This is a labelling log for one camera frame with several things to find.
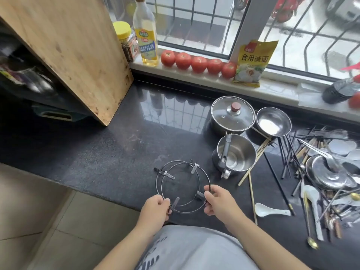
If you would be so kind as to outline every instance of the white marble sill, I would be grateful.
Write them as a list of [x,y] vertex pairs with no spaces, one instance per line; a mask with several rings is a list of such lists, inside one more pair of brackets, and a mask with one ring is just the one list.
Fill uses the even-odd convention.
[[143,64],[140,55],[136,57],[133,63],[130,63],[130,67],[135,70],[144,71],[163,77],[182,80],[198,85],[234,92],[239,95],[246,95],[274,103],[307,109],[313,112],[360,122],[360,111],[358,110],[343,112],[341,110],[324,110],[299,106],[297,84],[307,83],[318,87],[325,87],[330,84],[324,81],[307,79],[301,76],[294,76],[288,73],[276,72],[266,69],[262,75],[262,78],[260,79],[260,87],[253,88],[238,83],[232,83],[232,80],[224,79],[221,77],[221,74],[219,74],[219,76],[210,75],[207,70],[205,70],[202,74],[194,73],[192,72],[191,66],[187,70],[179,70],[176,65],[173,65],[172,67],[165,67],[160,61],[157,67],[146,66]]

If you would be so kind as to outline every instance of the red tomato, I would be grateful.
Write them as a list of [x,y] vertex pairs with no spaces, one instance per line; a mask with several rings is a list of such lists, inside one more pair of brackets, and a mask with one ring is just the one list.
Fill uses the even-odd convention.
[[349,107],[352,109],[360,108],[360,92],[357,92],[351,99],[349,99]]
[[164,50],[161,54],[161,63],[165,66],[172,67],[175,63],[175,54],[171,50]]
[[191,65],[191,56],[188,53],[181,52],[176,55],[175,63],[179,69],[186,70]]
[[195,73],[202,73],[207,67],[207,59],[204,57],[195,57],[191,61],[191,68]]
[[221,74],[224,78],[232,78],[236,74],[236,64],[235,63],[227,63],[221,69]]
[[223,62],[218,58],[213,58],[212,60],[209,60],[209,62],[207,63],[207,70],[212,75],[217,75],[218,73],[220,73],[222,67],[223,67]]

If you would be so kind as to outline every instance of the yellow lid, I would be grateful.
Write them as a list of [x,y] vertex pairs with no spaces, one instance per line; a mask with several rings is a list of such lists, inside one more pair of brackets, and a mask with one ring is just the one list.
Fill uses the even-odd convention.
[[131,27],[127,22],[113,22],[115,32],[120,40],[126,39],[131,34]]

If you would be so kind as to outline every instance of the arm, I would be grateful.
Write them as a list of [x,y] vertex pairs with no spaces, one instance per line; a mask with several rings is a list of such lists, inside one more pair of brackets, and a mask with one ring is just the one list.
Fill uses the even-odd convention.
[[209,186],[204,188],[208,201],[204,212],[209,216],[215,215],[225,224],[261,270],[310,270],[248,219],[226,189],[211,185],[211,190],[215,192],[211,194]]
[[110,251],[94,270],[133,270],[152,237],[169,219],[170,200],[160,195],[147,199],[134,229]]

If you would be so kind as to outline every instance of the forearm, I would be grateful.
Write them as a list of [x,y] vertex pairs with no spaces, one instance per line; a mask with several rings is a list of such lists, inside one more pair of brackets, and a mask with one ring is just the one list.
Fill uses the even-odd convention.
[[145,234],[135,227],[94,270],[133,270],[153,237]]
[[261,270],[310,270],[244,214],[231,230]]

